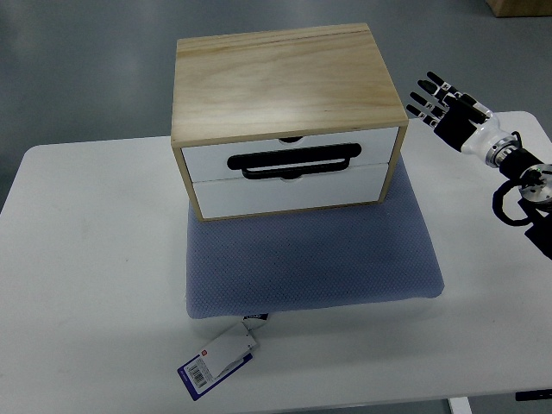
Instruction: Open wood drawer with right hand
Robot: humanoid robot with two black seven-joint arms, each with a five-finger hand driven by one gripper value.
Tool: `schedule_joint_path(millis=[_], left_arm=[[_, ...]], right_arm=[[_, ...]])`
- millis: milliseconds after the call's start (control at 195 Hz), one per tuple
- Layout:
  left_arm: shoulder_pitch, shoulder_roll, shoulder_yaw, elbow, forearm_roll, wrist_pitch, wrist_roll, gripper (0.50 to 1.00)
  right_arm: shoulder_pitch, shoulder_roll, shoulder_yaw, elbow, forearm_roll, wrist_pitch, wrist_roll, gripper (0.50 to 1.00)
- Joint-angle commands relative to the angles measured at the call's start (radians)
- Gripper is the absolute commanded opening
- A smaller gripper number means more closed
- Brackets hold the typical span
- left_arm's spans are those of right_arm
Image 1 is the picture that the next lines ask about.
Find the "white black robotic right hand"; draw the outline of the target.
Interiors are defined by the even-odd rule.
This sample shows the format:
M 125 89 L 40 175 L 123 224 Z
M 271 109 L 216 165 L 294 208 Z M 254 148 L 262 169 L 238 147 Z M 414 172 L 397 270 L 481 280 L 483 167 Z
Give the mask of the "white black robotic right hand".
M 428 72 L 417 85 L 422 92 L 411 93 L 415 103 L 406 109 L 455 151 L 475 155 L 497 168 L 522 147 L 516 135 L 500 127 L 491 110 L 435 73 Z

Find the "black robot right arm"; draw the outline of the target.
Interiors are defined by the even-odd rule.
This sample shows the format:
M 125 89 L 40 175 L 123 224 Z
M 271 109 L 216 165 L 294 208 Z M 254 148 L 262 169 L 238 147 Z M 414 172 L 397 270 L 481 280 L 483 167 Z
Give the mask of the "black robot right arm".
M 508 145 L 495 157 L 499 171 L 508 180 L 492 196 L 492 211 L 503 223 L 512 227 L 530 227 L 524 235 L 551 259 L 551 165 L 544 164 L 525 148 Z M 518 206 L 524 218 L 513 219 L 503 210 L 504 197 L 518 189 Z

